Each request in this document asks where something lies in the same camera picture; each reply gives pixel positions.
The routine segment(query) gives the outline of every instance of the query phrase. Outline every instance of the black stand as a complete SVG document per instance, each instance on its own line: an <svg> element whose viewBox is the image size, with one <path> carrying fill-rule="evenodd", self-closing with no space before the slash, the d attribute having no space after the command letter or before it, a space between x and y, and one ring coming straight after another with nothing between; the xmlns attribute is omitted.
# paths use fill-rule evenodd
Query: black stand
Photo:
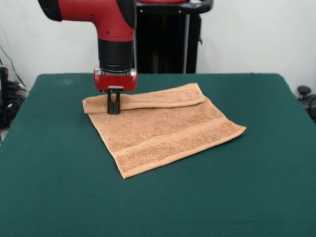
<svg viewBox="0 0 316 237"><path fill-rule="evenodd" d="M138 73L196 73L201 18L213 0L201 3L137 3Z"/></svg>

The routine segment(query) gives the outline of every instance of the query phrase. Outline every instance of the cable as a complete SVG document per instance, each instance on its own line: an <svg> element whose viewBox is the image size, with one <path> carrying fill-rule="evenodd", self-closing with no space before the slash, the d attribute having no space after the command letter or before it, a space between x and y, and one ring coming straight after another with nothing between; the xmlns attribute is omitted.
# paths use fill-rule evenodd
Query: cable
<svg viewBox="0 0 316 237"><path fill-rule="evenodd" d="M24 82L22 81L22 79L19 77L19 75L18 75L17 72L15 71L15 68L14 68L14 64L13 64L12 59L9 57L9 55L8 55L8 54L6 53L6 51L2 48L1 45L0 45L0 49L1 49L1 51L4 53L4 55L10 60L14 74L15 74L16 77L19 79L19 81L22 83L22 85L26 88Z"/></svg>

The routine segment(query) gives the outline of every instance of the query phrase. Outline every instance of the green tablecloth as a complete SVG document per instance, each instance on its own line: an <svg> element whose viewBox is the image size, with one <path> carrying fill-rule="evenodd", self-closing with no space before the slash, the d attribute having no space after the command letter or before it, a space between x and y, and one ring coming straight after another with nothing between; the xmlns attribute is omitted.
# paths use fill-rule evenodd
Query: green tablecloth
<svg viewBox="0 0 316 237"><path fill-rule="evenodd" d="M316 128L278 75L197 82L239 138L127 180L83 114L91 74L40 76L0 147L1 237L315 237Z"/></svg>

